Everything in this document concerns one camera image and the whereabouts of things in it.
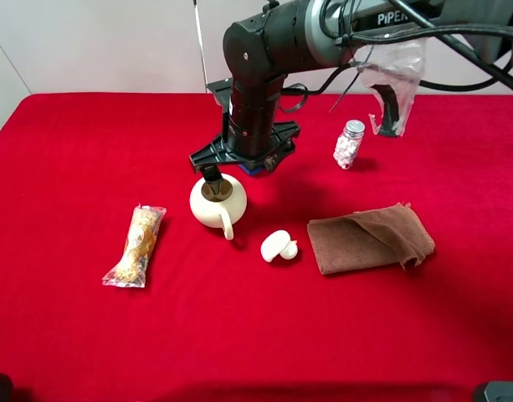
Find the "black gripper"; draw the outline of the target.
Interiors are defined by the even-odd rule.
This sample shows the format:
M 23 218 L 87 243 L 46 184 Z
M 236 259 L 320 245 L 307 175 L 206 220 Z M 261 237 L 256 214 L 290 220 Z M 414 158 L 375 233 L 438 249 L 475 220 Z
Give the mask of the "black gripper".
M 294 121 L 275 120 L 284 81 L 276 77 L 254 88 L 244 87 L 233 78 L 207 84 L 223 116 L 218 136 L 190 156 L 193 170 L 205 180 L 205 199 L 223 199 L 223 176 L 218 166 L 261 166 L 271 173 L 295 152 L 294 139 L 300 135 L 300 126 Z

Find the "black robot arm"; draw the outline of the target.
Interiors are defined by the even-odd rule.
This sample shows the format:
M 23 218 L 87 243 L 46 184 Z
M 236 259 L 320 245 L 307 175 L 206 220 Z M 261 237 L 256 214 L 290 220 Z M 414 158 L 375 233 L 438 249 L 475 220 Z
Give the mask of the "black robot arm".
M 300 127 L 276 121 L 280 98 L 311 92 L 285 86 L 288 75 L 354 65 L 365 45 L 436 38 L 479 67 L 489 83 L 513 90 L 513 1 L 268 2 L 223 36 L 230 77 L 208 88 L 222 108 L 218 136 L 190 161 L 209 192 L 224 184 L 220 167 L 273 171 L 294 150 Z

